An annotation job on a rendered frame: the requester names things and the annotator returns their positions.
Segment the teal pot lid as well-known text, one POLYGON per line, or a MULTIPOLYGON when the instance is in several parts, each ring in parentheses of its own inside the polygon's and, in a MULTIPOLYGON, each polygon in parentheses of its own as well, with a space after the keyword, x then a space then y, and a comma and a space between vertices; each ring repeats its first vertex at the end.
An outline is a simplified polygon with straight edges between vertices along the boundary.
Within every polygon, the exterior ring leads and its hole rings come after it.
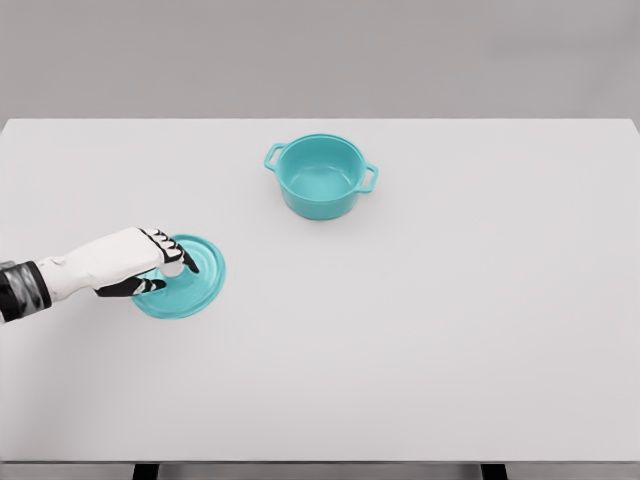
POLYGON ((159 319, 181 319, 206 308, 219 294, 225 281, 226 265, 221 252, 210 241, 195 235, 177 234, 173 238, 196 263, 199 272, 183 266, 156 268, 141 275, 162 280, 166 287, 133 296, 133 303, 146 315, 159 319))

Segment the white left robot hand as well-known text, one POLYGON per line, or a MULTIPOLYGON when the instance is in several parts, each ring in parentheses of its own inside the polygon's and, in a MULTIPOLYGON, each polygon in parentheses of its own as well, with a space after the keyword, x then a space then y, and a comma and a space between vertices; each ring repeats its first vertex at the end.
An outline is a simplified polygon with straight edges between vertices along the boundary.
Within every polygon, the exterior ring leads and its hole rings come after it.
POLYGON ((102 298, 135 297, 164 289, 165 280, 143 278, 155 269, 200 270, 174 238, 159 229, 131 227, 81 248, 87 286, 102 298))

